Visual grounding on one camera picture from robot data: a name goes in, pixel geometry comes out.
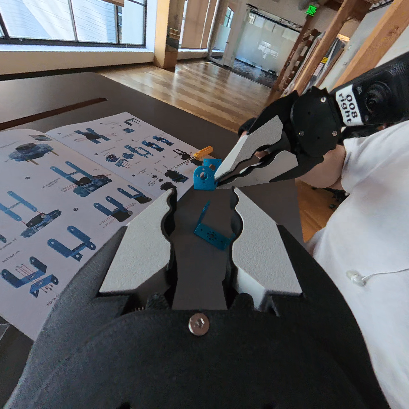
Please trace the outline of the printed assembly manual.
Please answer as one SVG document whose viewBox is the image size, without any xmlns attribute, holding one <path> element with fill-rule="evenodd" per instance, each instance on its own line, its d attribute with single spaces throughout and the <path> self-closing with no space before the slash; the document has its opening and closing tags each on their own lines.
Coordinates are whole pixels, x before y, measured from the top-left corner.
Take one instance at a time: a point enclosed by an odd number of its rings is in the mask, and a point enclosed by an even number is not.
<svg viewBox="0 0 409 409">
<path fill-rule="evenodd" d="M 46 132 L 1 132 L 1 317 L 35 340 L 72 277 L 168 187 L 193 185 L 199 151 L 123 112 Z"/>
</svg>

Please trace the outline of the blue bracket with round plate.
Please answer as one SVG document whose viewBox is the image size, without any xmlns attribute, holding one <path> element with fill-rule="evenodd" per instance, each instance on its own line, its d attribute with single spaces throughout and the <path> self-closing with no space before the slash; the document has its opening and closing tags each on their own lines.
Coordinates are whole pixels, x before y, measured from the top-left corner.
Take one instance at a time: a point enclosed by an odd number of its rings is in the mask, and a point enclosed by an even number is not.
<svg viewBox="0 0 409 409">
<path fill-rule="evenodd" d="M 205 158 L 203 164 L 198 166 L 193 173 L 194 189 L 214 191 L 218 185 L 215 174 L 221 163 L 221 159 Z"/>
</svg>

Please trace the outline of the person's right forearm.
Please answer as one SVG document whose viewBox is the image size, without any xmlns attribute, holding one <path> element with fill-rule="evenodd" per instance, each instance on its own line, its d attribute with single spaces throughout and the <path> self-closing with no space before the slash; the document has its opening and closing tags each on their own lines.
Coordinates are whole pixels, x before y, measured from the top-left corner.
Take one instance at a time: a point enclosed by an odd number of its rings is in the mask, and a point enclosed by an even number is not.
<svg viewBox="0 0 409 409">
<path fill-rule="evenodd" d="M 306 174 L 295 179 L 315 188 L 330 188 L 342 190 L 341 173 L 346 157 L 345 147 L 337 145 L 335 149 L 327 152 L 324 160 L 313 167 Z"/>
</svg>

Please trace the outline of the blue metal U bracket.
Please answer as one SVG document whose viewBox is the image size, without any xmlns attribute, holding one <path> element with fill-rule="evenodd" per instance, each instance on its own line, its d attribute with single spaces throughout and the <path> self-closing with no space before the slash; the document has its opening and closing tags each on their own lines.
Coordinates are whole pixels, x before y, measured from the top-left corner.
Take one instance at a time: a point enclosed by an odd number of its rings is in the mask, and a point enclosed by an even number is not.
<svg viewBox="0 0 409 409">
<path fill-rule="evenodd" d="M 206 203 L 206 205 L 204 206 L 202 213 L 197 221 L 197 226 L 194 230 L 194 233 L 202 238 L 203 240 L 205 240 L 207 243 L 213 245 L 214 247 L 216 247 L 219 250 L 225 250 L 228 245 L 233 241 L 233 239 L 236 237 L 236 235 L 234 233 L 232 233 L 232 235 L 228 238 L 226 236 L 224 236 L 223 234 L 219 233 L 218 231 L 216 231 L 215 229 L 209 227 L 208 225 L 205 225 L 202 223 L 206 212 L 210 206 L 210 200 Z"/>
</svg>

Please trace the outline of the pale wooden column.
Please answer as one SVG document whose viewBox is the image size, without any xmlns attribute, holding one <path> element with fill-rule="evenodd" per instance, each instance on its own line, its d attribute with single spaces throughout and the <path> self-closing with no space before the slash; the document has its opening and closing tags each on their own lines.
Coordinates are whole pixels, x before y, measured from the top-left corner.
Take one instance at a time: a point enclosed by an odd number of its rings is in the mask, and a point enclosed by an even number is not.
<svg viewBox="0 0 409 409">
<path fill-rule="evenodd" d="M 157 1 L 153 63 L 172 72 L 177 63 L 184 3 L 184 0 Z"/>
</svg>

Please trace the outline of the slanted wooden post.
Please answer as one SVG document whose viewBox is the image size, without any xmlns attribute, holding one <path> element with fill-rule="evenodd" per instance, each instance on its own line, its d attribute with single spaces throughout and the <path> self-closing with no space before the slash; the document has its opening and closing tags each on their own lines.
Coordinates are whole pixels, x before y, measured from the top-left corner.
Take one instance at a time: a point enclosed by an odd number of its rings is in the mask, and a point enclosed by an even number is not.
<svg viewBox="0 0 409 409">
<path fill-rule="evenodd" d="M 409 23 L 409 2 L 395 0 L 340 76 L 337 88 L 375 68 Z"/>
<path fill-rule="evenodd" d="M 320 64 L 321 60 L 327 53 L 332 42 L 336 38 L 340 29 L 343 27 L 351 12 L 354 10 L 357 0 L 345 0 L 341 4 L 337 14 L 333 18 L 332 22 L 325 31 L 319 44 L 315 47 L 314 51 L 310 55 L 309 60 L 306 62 L 304 68 L 300 71 L 296 83 L 294 84 L 293 91 L 297 91 L 299 95 L 302 94 L 306 86 L 308 85 L 311 76 L 314 74 L 316 68 Z"/>
</svg>

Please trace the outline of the leaning framed panels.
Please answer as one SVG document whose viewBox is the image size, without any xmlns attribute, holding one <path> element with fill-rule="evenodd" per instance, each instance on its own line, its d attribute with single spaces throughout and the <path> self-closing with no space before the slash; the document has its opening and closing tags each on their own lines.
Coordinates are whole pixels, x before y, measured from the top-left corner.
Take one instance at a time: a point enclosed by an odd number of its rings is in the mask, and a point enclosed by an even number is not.
<svg viewBox="0 0 409 409">
<path fill-rule="evenodd" d="M 309 64 L 311 55 L 314 53 L 314 50 L 319 45 L 323 36 L 324 33 L 319 32 L 317 29 L 313 29 L 303 38 L 299 49 L 296 51 L 294 57 L 290 61 L 289 67 L 280 83 L 279 97 L 287 96 L 293 92 L 295 86 L 298 84 L 301 71 Z M 346 37 L 340 33 L 337 34 L 337 37 L 334 39 L 329 49 L 317 65 L 315 71 L 310 76 L 308 83 L 303 89 L 303 92 L 312 86 L 319 86 L 322 83 L 328 74 L 328 71 L 333 67 L 340 54 L 343 52 L 345 45 L 349 42 L 349 39 L 349 37 Z"/>
</svg>

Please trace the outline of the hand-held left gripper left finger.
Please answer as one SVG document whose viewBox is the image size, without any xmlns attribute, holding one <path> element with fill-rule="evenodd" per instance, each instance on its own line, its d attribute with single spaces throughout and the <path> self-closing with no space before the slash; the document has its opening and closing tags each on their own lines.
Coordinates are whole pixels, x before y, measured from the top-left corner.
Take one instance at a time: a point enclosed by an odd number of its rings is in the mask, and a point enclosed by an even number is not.
<svg viewBox="0 0 409 409">
<path fill-rule="evenodd" d="M 101 294 L 174 294 L 177 264 L 176 188 L 170 188 L 132 220 L 100 287 Z"/>
</svg>

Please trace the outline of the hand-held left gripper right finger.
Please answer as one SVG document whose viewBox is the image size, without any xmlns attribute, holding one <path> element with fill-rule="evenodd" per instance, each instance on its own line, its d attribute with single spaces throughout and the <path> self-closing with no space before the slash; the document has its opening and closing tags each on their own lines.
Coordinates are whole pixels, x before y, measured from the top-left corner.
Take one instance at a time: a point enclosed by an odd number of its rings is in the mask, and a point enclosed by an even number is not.
<svg viewBox="0 0 409 409">
<path fill-rule="evenodd" d="M 232 188 L 231 207 L 227 302 L 245 293 L 255 310 L 266 311 L 273 295 L 299 296 L 302 289 L 277 223 L 237 187 Z"/>
</svg>

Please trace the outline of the frosted glass partition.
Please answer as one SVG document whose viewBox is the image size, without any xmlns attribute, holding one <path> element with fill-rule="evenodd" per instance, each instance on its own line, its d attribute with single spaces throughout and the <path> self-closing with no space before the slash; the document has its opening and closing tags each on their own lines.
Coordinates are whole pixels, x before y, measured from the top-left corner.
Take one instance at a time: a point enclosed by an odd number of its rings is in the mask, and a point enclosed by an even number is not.
<svg viewBox="0 0 409 409">
<path fill-rule="evenodd" d="M 299 32 L 251 12 L 244 25 L 236 59 L 279 74 L 298 36 Z"/>
</svg>

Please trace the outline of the black framed window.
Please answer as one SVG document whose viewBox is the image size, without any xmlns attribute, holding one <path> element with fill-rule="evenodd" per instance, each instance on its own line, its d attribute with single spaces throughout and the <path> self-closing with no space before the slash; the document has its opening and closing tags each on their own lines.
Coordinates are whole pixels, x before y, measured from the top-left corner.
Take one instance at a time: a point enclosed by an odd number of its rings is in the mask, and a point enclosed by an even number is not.
<svg viewBox="0 0 409 409">
<path fill-rule="evenodd" d="M 2 0 L 1 41 L 146 45 L 147 1 Z"/>
</svg>

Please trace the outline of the white framed glass door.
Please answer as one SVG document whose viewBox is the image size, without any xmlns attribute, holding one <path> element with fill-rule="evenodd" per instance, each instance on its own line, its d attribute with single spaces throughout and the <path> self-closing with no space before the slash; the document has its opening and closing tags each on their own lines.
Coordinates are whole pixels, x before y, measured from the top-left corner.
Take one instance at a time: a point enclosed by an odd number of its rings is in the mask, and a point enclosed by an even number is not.
<svg viewBox="0 0 409 409">
<path fill-rule="evenodd" d="M 248 1 L 245 0 L 219 1 L 212 33 L 208 43 L 208 61 L 218 64 L 221 67 L 228 67 L 228 69 L 233 68 L 238 45 L 243 34 L 243 26 L 249 14 L 247 3 Z M 227 32 L 227 27 L 225 27 L 223 24 L 227 15 L 228 7 L 233 8 L 233 18 L 228 36 L 224 43 L 225 47 L 223 53 L 221 54 L 221 50 L 216 49 L 215 45 L 217 38 L 225 37 L 225 33 Z"/>
</svg>

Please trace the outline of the yellow handled screwdriver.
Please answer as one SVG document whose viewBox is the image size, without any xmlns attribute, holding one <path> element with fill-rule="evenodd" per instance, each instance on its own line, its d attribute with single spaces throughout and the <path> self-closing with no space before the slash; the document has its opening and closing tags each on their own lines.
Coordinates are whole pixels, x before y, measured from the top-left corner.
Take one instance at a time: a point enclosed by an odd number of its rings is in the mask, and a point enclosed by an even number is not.
<svg viewBox="0 0 409 409">
<path fill-rule="evenodd" d="M 185 159 L 182 163 L 176 165 L 174 168 L 178 168 L 185 163 L 192 161 L 192 160 L 202 160 L 206 156 L 210 155 L 213 152 L 213 147 L 212 146 L 207 146 L 206 148 L 201 149 L 200 151 L 195 152 L 194 154 L 188 156 L 187 159 Z"/>
</svg>

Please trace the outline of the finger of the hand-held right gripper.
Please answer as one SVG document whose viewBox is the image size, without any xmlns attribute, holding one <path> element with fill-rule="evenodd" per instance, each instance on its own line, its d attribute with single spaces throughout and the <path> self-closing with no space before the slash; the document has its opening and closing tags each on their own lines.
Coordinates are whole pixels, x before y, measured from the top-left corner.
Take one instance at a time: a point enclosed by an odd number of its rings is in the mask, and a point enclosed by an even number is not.
<svg viewBox="0 0 409 409">
<path fill-rule="evenodd" d="M 237 175 L 218 183 L 217 189 L 247 187 L 269 183 L 270 180 L 298 166 L 297 157 L 289 151 L 281 151 L 273 159 L 248 166 Z"/>
<path fill-rule="evenodd" d="M 262 146 L 272 146 L 279 142 L 282 131 L 283 123 L 279 116 L 276 115 L 257 130 L 240 137 L 215 173 L 214 178 L 217 186 L 227 186 L 229 182 L 227 180 L 222 181 L 222 178 L 230 175 L 241 162 L 251 159 Z"/>
</svg>

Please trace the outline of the window with beige blind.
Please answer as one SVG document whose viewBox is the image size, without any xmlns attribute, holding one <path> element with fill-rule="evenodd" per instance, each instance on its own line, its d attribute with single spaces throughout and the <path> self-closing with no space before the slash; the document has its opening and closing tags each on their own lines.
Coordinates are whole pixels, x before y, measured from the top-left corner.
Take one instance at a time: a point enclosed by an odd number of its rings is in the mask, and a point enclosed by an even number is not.
<svg viewBox="0 0 409 409">
<path fill-rule="evenodd" d="M 185 1 L 180 48 L 200 49 L 204 35 L 207 13 L 211 1 L 188 0 Z"/>
</svg>

